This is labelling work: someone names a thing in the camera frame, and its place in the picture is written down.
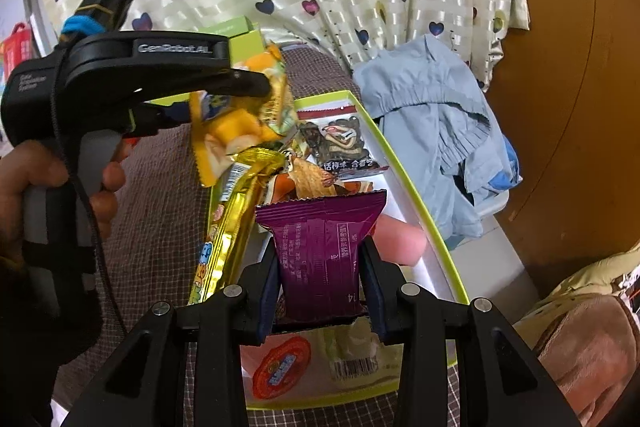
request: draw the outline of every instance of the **silver bolt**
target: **silver bolt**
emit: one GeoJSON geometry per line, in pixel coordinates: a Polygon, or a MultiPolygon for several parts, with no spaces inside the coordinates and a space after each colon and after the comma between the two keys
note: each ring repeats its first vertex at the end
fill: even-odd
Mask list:
{"type": "Polygon", "coordinates": [[[222,291],[227,297],[238,297],[242,293],[242,286],[231,284],[222,291]]]}
{"type": "Polygon", "coordinates": [[[405,295],[414,297],[418,295],[418,293],[420,293],[420,286],[412,282],[406,282],[402,285],[402,287],[400,288],[400,291],[405,295]]]}
{"type": "Polygon", "coordinates": [[[154,315],[164,315],[167,311],[171,309],[171,305],[168,302],[160,301],[156,302],[151,308],[151,311],[154,312],[154,315]]]}
{"type": "Polygon", "coordinates": [[[476,307],[476,310],[480,310],[481,312],[487,312],[494,307],[491,304],[491,301],[489,299],[485,299],[484,297],[476,299],[474,301],[474,306],[476,307]]]}

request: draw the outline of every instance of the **cabinet door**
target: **cabinet door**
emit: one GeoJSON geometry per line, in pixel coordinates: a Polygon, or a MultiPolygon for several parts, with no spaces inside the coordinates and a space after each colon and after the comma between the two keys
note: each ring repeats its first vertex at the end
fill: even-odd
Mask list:
{"type": "MultiPolygon", "coordinates": [[[[574,52],[571,41],[558,46],[567,57],[574,52]]],[[[639,54],[640,0],[596,0],[571,120],[512,223],[510,239],[541,292],[640,237],[639,54]]]]}
{"type": "Polygon", "coordinates": [[[508,233],[569,121],[593,31],[594,0],[527,0],[529,31],[509,30],[487,99],[518,152],[524,181],[498,220],[508,233]]]}

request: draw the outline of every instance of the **checkered fabric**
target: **checkered fabric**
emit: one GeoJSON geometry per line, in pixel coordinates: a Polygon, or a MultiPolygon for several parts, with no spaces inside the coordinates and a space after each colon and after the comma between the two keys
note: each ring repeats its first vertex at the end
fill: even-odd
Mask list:
{"type": "MultiPolygon", "coordinates": [[[[297,98],[350,89],[350,77],[335,59],[310,48],[284,53],[297,98]]],[[[156,301],[186,304],[200,255],[209,191],[200,187],[188,125],[140,141],[123,163],[127,184],[118,192],[120,208],[105,243],[116,301],[132,328],[156,301]]],[[[102,288],[98,282],[98,291],[102,288]]],[[[104,326],[94,347],[60,368],[54,399],[69,409],[122,340],[103,302],[104,326]]],[[[190,346],[185,387],[185,425],[193,425],[195,349],[190,346]]],[[[449,422],[459,426],[458,372],[449,369],[449,422]]],[[[396,393],[359,402],[305,410],[249,411],[252,426],[391,426],[396,393]]]]}

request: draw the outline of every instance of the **finger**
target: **finger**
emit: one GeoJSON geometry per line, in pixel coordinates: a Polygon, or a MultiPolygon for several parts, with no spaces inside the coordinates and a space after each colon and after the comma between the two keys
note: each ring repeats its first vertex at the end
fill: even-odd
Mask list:
{"type": "Polygon", "coordinates": [[[118,213],[118,200],[113,192],[103,190],[90,198],[95,218],[98,221],[110,221],[118,213]]]}
{"type": "Polygon", "coordinates": [[[0,195],[17,196],[29,185],[60,187],[69,176],[62,160],[39,142],[28,140],[0,159],[0,195]]]}
{"type": "Polygon", "coordinates": [[[121,162],[125,158],[128,158],[132,150],[133,147],[129,143],[121,141],[120,145],[118,145],[118,148],[116,149],[115,154],[113,155],[113,161],[121,162]]]}
{"type": "Polygon", "coordinates": [[[100,229],[100,237],[103,239],[108,239],[111,235],[111,223],[98,223],[98,228],[100,229]]]}
{"type": "Polygon", "coordinates": [[[104,171],[102,171],[102,185],[111,192],[120,190],[126,182],[124,169],[117,162],[108,163],[104,171]]]}

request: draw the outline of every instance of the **red round sticker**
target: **red round sticker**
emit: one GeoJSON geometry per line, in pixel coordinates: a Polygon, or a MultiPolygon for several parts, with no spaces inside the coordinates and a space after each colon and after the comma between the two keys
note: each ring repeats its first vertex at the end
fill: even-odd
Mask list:
{"type": "Polygon", "coordinates": [[[254,373],[254,396],[275,398],[293,388],[305,374],[311,360],[311,344],[293,337],[270,350],[254,373]]]}

